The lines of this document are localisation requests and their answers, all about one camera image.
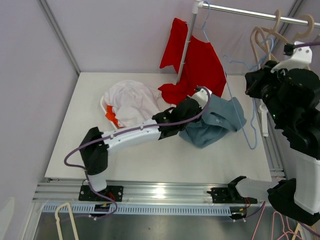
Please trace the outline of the blue grey t shirt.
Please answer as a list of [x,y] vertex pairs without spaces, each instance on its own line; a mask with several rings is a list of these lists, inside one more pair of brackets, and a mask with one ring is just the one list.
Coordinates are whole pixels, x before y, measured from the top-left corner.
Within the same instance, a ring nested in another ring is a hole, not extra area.
[[230,100],[211,95],[209,106],[197,122],[189,123],[179,132],[186,142],[203,149],[229,132],[237,132],[247,123],[243,108],[236,97]]

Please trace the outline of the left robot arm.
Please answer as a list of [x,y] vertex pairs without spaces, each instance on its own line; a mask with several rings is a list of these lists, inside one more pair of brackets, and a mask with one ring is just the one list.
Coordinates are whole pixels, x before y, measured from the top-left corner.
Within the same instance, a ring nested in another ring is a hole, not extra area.
[[90,195],[97,201],[107,197],[108,188],[103,172],[108,167],[109,155],[124,148],[177,135],[190,122],[197,122],[208,103],[187,97],[176,107],[157,113],[133,127],[110,132],[91,128],[80,144],[80,155],[90,184]]

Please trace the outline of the orange t shirt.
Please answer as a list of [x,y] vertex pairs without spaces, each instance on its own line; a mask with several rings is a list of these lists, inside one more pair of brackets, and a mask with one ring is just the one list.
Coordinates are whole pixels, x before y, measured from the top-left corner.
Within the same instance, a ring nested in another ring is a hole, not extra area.
[[119,128],[118,119],[116,118],[116,114],[113,112],[113,107],[110,105],[106,106],[106,114],[105,117],[111,121],[117,128]]

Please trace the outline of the white t shirt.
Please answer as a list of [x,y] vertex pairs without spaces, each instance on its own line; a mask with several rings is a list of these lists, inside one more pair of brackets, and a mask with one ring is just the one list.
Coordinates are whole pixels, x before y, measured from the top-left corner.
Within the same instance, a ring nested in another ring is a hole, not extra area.
[[143,123],[160,112],[157,100],[161,98],[161,92],[139,81],[120,81],[103,96],[104,101],[112,106],[120,128]]

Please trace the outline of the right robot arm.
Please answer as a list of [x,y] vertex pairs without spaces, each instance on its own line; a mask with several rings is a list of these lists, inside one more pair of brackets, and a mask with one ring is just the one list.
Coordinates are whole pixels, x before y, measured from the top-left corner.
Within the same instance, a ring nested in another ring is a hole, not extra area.
[[277,62],[245,75],[245,93],[266,105],[295,155],[295,177],[279,182],[239,176],[230,182],[232,202],[253,198],[279,213],[312,226],[320,219],[320,79],[308,69],[276,69]]

